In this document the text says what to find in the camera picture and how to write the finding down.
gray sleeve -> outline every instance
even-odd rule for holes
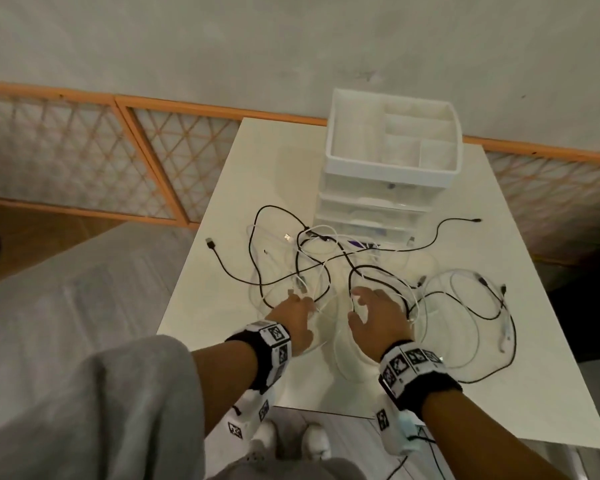
[[[195,363],[176,339],[93,355],[0,429],[0,479],[201,479],[203,408]]]

hand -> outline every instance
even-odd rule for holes
[[[306,327],[309,313],[315,310],[315,303],[306,296],[300,299],[296,294],[276,306],[268,315],[267,320],[282,323],[291,335],[291,352],[293,356],[302,354],[313,341],[313,332]]]
[[[359,297],[359,305],[368,308],[367,323],[362,323],[355,312],[349,312],[348,316],[353,339],[369,358],[380,362],[382,354],[392,343],[413,340],[411,326],[400,305],[383,290],[357,287],[351,290],[351,294]]]

forearm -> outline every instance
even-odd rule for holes
[[[459,391],[430,394],[422,418],[457,480],[566,480]]]
[[[205,404],[205,436],[256,377],[258,360],[245,342],[229,341],[191,353]]]

wire mesh panel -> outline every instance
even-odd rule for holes
[[[600,249],[600,165],[487,155],[531,254],[577,262]]]
[[[240,123],[175,112],[135,112],[187,217],[200,222]]]
[[[0,197],[172,218],[107,105],[0,95]]]

white shoe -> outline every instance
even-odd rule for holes
[[[248,456],[264,456],[268,459],[276,457],[276,449],[278,447],[278,430],[275,423],[265,419],[260,427],[256,430],[256,434],[249,441]]]
[[[303,460],[328,460],[331,458],[331,443],[327,432],[320,424],[310,424],[302,436]]]

